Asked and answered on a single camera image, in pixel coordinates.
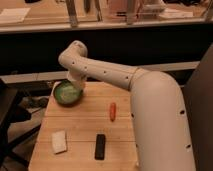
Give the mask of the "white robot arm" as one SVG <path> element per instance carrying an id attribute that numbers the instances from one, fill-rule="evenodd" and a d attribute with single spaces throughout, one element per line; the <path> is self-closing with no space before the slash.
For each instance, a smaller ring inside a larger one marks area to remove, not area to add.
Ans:
<path id="1" fill-rule="evenodd" d="M 87 54 L 85 44 L 76 40 L 58 61 L 77 87 L 90 76 L 130 92 L 139 171 L 196 171 L 187 111 L 176 80 L 164 72 L 94 60 Z"/>

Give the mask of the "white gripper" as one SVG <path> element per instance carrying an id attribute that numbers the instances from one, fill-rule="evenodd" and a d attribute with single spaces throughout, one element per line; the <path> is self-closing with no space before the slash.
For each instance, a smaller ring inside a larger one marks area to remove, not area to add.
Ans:
<path id="1" fill-rule="evenodd" d="M 76 81 L 77 83 L 77 88 L 81 91 L 84 91 L 85 89 L 85 82 L 87 80 L 87 76 L 84 74 L 81 74 L 79 72 L 75 71 L 69 71 L 67 74 L 67 79 L 70 81 Z"/>

